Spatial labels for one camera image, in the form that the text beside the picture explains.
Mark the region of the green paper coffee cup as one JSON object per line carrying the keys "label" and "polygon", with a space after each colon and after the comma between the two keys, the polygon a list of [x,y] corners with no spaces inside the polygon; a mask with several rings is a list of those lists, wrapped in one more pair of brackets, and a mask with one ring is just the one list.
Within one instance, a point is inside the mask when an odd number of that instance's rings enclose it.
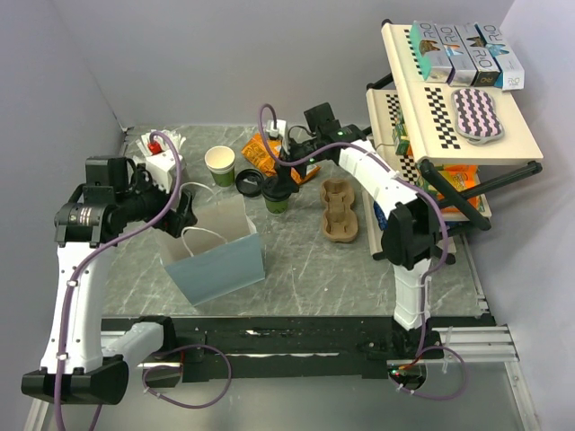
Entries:
{"label": "green paper coffee cup", "polygon": [[288,210],[288,200],[291,196],[290,192],[281,191],[278,184],[279,179],[273,176],[268,177],[261,186],[261,194],[264,198],[265,206],[274,215],[285,213]]}

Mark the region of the blue white paper bag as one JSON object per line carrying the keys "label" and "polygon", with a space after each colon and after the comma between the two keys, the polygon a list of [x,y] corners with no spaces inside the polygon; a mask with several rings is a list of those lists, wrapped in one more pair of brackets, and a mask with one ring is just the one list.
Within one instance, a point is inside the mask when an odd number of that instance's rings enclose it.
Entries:
{"label": "blue white paper bag", "polygon": [[155,231],[166,273],[188,301],[199,305],[265,278],[263,247],[242,195],[213,196],[193,211],[198,222],[182,236]]}

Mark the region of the black cup lid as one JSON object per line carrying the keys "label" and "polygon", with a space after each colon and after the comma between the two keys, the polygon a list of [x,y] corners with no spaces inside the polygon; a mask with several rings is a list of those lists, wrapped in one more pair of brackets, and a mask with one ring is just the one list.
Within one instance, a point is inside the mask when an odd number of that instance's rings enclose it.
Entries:
{"label": "black cup lid", "polygon": [[278,176],[272,176],[266,178],[262,183],[261,194],[268,201],[280,202],[287,200],[291,196],[292,191],[288,185],[279,181]]}

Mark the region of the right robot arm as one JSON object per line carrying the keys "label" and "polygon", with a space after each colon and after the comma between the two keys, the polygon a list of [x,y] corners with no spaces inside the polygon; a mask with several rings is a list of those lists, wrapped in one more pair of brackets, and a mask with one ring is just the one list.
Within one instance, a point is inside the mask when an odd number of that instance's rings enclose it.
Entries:
{"label": "right robot arm", "polygon": [[293,172],[305,173],[309,164],[331,161],[350,174],[379,205],[387,222],[381,243],[387,260],[394,266],[394,319],[403,327],[392,337],[394,351],[413,357],[424,345],[419,330],[430,316],[427,295],[432,273],[444,265],[431,263],[436,244],[447,238],[446,222],[438,202],[427,192],[410,184],[380,156],[367,133],[356,125],[343,126],[323,103],[305,112],[311,133],[302,143],[289,136],[289,127],[273,116],[269,123],[257,118],[266,149],[278,138],[282,147],[271,156],[275,175],[261,191],[271,201],[283,202],[299,191]]}

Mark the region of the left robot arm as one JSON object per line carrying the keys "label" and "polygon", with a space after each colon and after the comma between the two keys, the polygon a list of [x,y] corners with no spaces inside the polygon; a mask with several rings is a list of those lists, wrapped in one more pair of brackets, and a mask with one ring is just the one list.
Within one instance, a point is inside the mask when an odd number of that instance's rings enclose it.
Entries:
{"label": "left robot arm", "polygon": [[145,316],[108,347],[101,343],[104,287],[125,231],[139,223],[179,238],[197,219],[193,195],[183,188],[184,160],[177,146],[155,136],[141,162],[94,156],[85,180],[54,218],[58,285],[52,328],[36,371],[22,378],[22,393],[60,404],[116,405],[129,371],[144,359],[165,361],[178,347],[173,320]]}

